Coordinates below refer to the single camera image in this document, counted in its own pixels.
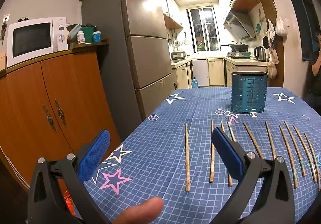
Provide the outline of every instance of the hand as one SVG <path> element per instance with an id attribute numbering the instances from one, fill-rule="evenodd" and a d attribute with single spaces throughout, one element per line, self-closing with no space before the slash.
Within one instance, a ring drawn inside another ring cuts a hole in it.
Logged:
<path id="1" fill-rule="evenodd" d="M 148 224 L 160 215 L 163 206 L 161 198 L 148 199 L 140 205 L 125 209 L 113 224 Z"/>

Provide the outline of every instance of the electric kettle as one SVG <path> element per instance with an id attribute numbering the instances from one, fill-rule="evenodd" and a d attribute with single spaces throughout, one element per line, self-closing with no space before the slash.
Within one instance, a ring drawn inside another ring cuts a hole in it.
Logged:
<path id="1" fill-rule="evenodd" d="M 266 53 L 262 46 L 255 47 L 254 56 L 256 60 L 261 62 L 266 62 Z"/>

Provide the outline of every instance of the screw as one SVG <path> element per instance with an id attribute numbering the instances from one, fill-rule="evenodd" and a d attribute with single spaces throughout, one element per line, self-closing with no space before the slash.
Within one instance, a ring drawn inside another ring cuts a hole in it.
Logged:
<path id="1" fill-rule="evenodd" d="M 284 159 L 281 156 L 277 157 L 276 159 L 279 163 L 284 163 Z"/>
<path id="2" fill-rule="evenodd" d="M 248 152 L 247 153 L 247 156 L 250 158 L 250 159 L 254 159 L 255 158 L 255 153 L 253 153 L 253 152 Z"/>
<path id="3" fill-rule="evenodd" d="M 45 162 L 45 158 L 44 157 L 40 157 L 39 159 L 38 159 L 38 163 L 44 163 Z"/>
<path id="4" fill-rule="evenodd" d="M 69 153 L 68 155 L 67 155 L 67 160 L 73 160 L 75 158 L 75 155 L 73 154 L 73 153 Z"/>

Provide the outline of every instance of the range hood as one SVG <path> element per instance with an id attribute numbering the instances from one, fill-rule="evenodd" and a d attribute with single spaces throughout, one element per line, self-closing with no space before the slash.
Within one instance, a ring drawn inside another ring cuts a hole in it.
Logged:
<path id="1" fill-rule="evenodd" d="M 255 39 L 255 32 L 248 14 L 231 10 L 224 22 L 224 26 L 231 30 L 240 41 L 252 41 Z"/>

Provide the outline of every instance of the cabinet handle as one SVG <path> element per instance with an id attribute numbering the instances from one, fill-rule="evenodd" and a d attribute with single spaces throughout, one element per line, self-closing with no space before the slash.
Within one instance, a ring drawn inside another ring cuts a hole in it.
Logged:
<path id="1" fill-rule="evenodd" d="M 55 103 L 56 103 L 56 107 L 58 108 L 58 116 L 61 118 L 62 123 L 65 126 L 67 126 L 65 114 L 64 114 L 63 110 L 61 109 L 60 104 L 58 103 L 57 99 L 55 99 Z"/>
<path id="2" fill-rule="evenodd" d="M 44 110 L 44 112 L 45 112 L 45 114 L 46 114 L 47 123 L 49 123 L 49 125 L 50 125 L 51 128 L 52 128 L 52 130 L 53 130 L 54 132 L 56 132 L 57 130 L 56 130 L 56 126 L 55 126 L 54 120 L 52 119 L 52 117 L 51 117 L 51 115 L 49 114 L 48 109 L 47 109 L 47 107 L 46 107 L 45 105 L 43 105 L 43 110 Z"/>

